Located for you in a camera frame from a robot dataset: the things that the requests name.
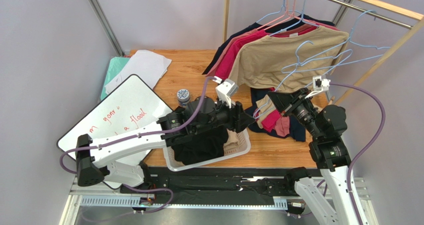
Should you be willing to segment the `beige t shirt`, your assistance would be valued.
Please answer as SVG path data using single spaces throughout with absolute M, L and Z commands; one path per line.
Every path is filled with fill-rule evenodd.
M 228 140 L 223 145 L 224 151 L 234 149 L 238 146 L 237 133 L 231 130 L 227 130 L 227 133 L 228 133 Z

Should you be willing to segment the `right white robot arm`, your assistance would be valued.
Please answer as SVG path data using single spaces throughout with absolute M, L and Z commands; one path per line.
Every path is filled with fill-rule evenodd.
M 332 198 L 330 204 L 318 190 L 306 168 L 291 169 L 287 182 L 310 208 L 321 225 L 366 225 L 367 217 L 348 169 L 351 158 L 341 138 L 347 130 L 345 109 L 328 105 L 321 111 L 302 88 L 294 93 L 268 92 L 276 110 L 293 116 L 310 133 L 310 155 L 325 180 Z

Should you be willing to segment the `black daisy print t shirt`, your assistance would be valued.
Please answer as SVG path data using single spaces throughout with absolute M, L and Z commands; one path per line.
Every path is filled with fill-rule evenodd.
M 227 129 L 223 126 L 196 135 L 191 141 L 172 146 L 174 159 L 191 165 L 224 156 L 224 144 L 228 141 Z

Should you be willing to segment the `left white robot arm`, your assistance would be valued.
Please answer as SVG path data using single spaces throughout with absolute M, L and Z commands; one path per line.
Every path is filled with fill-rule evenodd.
M 145 182 L 147 172 L 140 165 L 127 165 L 119 159 L 146 150 L 193 145 L 205 148 L 220 141 L 228 131 L 243 132 L 255 119 L 240 102 L 215 102 L 198 97 L 186 107 L 178 107 L 145 127 L 121 135 L 93 139 L 80 135 L 76 146 L 77 181 L 88 187 L 104 181 L 136 187 Z

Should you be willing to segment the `white plastic perforated basket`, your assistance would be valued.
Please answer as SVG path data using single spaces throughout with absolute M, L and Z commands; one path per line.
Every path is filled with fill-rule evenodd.
M 251 143 L 249 139 L 248 130 L 245 129 L 243 132 L 236 135 L 236 143 L 228 143 L 224 145 L 224 156 L 219 158 L 214 158 L 199 163 L 194 163 L 191 165 L 184 165 L 182 162 L 175 160 L 174 150 L 171 147 L 163 148 L 163 154 L 166 161 L 166 165 L 169 170 L 173 172 L 179 172 L 183 170 L 188 170 L 192 168 L 198 168 L 213 164 L 216 162 L 221 162 L 230 158 L 241 156 L 247 154 L 251 149 Z

